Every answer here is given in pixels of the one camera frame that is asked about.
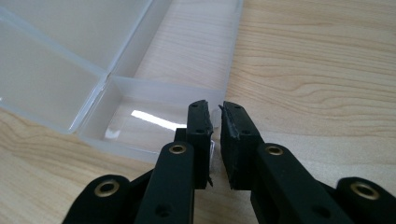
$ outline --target clear plastic container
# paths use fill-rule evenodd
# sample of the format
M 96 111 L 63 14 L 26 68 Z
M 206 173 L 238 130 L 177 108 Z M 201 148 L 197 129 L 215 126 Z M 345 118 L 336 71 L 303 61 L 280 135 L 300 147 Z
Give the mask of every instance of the clear plastic container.
M 155 161 L 229 78 L 242 0 L 0 2 L 0 106 Z

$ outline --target light wood tabletop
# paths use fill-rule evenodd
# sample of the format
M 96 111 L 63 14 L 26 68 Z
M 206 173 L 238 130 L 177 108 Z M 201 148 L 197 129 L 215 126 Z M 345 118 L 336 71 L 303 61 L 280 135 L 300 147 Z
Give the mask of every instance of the light wood tabletop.
M 359 176 L 396 195 L 396 1 L 245 0 L 226 100 L 317 180 Z M 213 160 L 194 222 L 257 223 L 219 144 Z M 0 223 L 60 223 L 96 177 L 153 166 L 0 110 Z

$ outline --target wood grain surface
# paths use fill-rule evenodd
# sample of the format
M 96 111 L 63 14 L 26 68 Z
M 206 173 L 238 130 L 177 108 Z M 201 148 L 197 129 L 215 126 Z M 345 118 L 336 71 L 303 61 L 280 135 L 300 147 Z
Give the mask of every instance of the wood grain surface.
M 360 176 L 396 195 L 396 2 L 245 0 L 226 100 L 316 179 Z M 0 223 L 60 223 L 96 177 L 152 167 L 0 110 Z M 211 175 L 194 222 L 257 223 L 219 147 Z

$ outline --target translucent plastic box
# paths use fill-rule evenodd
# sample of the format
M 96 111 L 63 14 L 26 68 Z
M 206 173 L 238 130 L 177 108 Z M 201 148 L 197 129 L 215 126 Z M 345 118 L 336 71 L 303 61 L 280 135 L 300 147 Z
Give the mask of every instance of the translucent plastic box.
M 242 0 L 0 0 L 0 106 L 155 161 L 187 106 L 219 123 Z

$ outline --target wooden table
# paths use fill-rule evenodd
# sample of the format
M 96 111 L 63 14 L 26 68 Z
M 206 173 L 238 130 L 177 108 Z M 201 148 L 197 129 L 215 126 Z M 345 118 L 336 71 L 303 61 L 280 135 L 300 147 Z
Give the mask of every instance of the wooden table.
M 360 176 L 396 195 L 396 2 L 245 0 L 226 100 L 316 179 Z M 195 223 L 256 223 L 218 148 L 213 164 Z M 59 223 L 96 177 L 152 167 L 0 110 L 0 223 Z

